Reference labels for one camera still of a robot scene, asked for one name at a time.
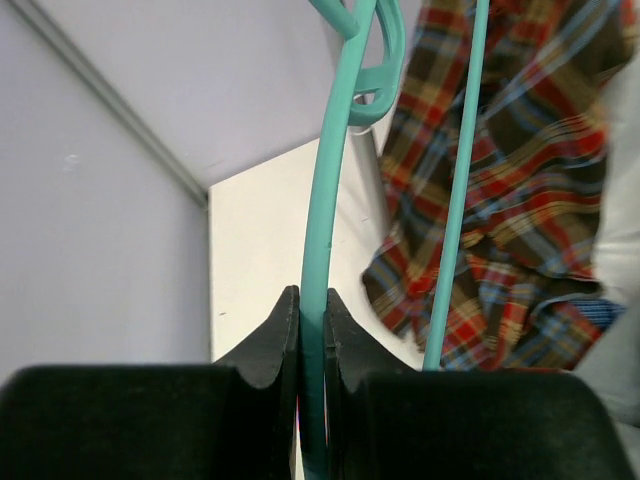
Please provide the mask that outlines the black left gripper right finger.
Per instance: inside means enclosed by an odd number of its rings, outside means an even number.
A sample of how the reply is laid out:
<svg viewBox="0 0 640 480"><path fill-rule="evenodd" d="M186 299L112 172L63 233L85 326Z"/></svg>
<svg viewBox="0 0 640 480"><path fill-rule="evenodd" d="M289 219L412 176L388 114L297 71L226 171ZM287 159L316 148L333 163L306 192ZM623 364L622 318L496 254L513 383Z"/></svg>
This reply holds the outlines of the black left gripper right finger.
<svg viewBox="0 0 640 480"><path fill-rule="evenodd" d="M419 403L416 371L389 352L328 291L324 317L329 472L332 479L409 479L405 438Z"/></svg>

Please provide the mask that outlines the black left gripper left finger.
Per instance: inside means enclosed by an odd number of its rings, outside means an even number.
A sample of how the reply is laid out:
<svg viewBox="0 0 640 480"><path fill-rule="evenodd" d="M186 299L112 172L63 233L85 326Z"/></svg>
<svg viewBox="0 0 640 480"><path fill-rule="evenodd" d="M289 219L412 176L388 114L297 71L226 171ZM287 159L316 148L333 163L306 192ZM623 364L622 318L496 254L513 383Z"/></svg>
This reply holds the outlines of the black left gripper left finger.
<svg viewBox="0 0 640 480"><path fill-rule="evenodd" d="M295 470L299 288L214 365L229 375L215 450L220 479L291 479Z"/></svg>

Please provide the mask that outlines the red brown plaid shirt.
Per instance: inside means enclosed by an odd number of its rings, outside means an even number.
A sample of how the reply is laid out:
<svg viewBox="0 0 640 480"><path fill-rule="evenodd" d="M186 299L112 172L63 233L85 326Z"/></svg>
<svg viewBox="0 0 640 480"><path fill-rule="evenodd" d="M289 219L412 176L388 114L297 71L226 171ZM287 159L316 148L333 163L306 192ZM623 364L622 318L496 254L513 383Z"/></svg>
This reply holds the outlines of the red brown plaid shirt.
<svg viewBox="0 0 640 480"><path fill-rule="evenodd" d="M475 5L429 1L379 161L391 227L364 271L383 325L424 346L470 60ZM632 59L632 1L490 7L441 364L569 370L600 336L592 251L610 154L603 91Z"/></svg>

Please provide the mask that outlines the white shirt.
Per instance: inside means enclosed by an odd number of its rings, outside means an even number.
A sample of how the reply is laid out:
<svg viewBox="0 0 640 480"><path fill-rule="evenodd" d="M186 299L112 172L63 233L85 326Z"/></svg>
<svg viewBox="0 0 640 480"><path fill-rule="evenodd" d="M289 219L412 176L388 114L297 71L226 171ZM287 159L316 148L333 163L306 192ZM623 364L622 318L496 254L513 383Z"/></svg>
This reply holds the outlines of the white shirt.
<svg viewBox="0 0 640 480"><path fill-rule="evenodd" d="M595 250L596 274L619 316L583 359L577 373L614 421L639 428L639 62L605 92L613 125L604 220Z"/></svg>

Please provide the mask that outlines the teal hanger of grey shirt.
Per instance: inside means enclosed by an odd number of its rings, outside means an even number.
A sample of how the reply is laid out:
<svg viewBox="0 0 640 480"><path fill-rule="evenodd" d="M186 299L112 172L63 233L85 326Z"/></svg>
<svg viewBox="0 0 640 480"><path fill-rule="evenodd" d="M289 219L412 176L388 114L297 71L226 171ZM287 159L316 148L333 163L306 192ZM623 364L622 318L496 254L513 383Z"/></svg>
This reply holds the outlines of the teal hanger of grey shirt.
<svg viewBox="0 0 640 480"><path fill-rule="evenodd" d="M352 10L340 1L315 1L312 5L344 41L317 149L300 286L304 381L299 401L299 431L303 469L308 479L326 479L329 473L323 319L346 133L351 126L374 124L390 110L403 70L406 33L401 8L395 1L359 1ZM423 361L426 370L440 367L465 207L489 10L487 1L478 1L474 7L453 186Z"/></svg>

